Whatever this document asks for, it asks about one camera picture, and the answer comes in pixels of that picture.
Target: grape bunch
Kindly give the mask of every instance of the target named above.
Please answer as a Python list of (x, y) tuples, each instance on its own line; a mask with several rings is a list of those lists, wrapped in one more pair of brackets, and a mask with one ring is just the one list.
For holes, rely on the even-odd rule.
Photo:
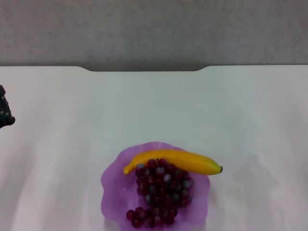
[(172, 225), (178, 208), (187, 207), (194, 181), (188, 172), (176, 168), (165, 159), (150, 159), (147, 166), (136, 167), (137, 193), (143, 197), (149, 208), (137, 207), (129, 210), (126, 217), (133, 227), (145, 224), (148, 228)]

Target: table surface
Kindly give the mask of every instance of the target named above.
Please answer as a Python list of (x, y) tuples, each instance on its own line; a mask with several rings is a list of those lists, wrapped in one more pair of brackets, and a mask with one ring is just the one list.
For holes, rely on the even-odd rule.
[(0, 67), (16, 123), (0, 130), (0, 228), (118, 231), (100, 177), (123, 149), (163, 141), (224, 166), (201, 231), (305, 231), (308, 66), (197, 72)]

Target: purple plate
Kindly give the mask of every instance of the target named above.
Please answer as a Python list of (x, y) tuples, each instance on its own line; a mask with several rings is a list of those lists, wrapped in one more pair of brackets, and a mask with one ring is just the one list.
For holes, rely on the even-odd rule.
[[(129, 147), (121, 151), (116, 160), (105, 170), (101, 183), (104, 189), (101, 210), (106, 219), (115, 221), (122, 231), (135, 231), (126, 212), (139, 206), (147, 207), (141, 196), (137, 194), (136, 176), (134, 172), (129, 175), (123, 173), (123, 168), (139, 153), (158, 150), (183, 150), (163, 142), (149, 142)], [(195, 180), (192, 191), (192, 202), (187, 208), (180, 208), (175, 222), (171, 226), (160, 226), (153, 231), (189, 231), (192, 227), (202, 224), (207, 216), (207, 193), (210, 180), (205, 175), (190, 173)], [(139, 231), (148, 231), (144, 225)]]

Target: banana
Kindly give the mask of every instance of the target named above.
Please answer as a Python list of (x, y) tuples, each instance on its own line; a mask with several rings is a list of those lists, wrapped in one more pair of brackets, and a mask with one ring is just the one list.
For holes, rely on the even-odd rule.
[(136, 155), (131, 162), (123, 169), (124, 174), (129, 174), (136, 169), (137, 164), (147, 164), (150, 159), (166, 159), (176, 167), (203, 175), (215, 175), (222, 172), (222, 166), (217, 164), (213, 159), (179, 150), (153, 150)]

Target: black object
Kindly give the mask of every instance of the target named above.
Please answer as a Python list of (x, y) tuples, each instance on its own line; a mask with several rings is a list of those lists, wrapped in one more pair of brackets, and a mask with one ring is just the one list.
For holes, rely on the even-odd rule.
[(15, 118), (11, 114), (9, 103), (4, 95), (5, 89), (0, 85), (0, 128), (15, 123)]

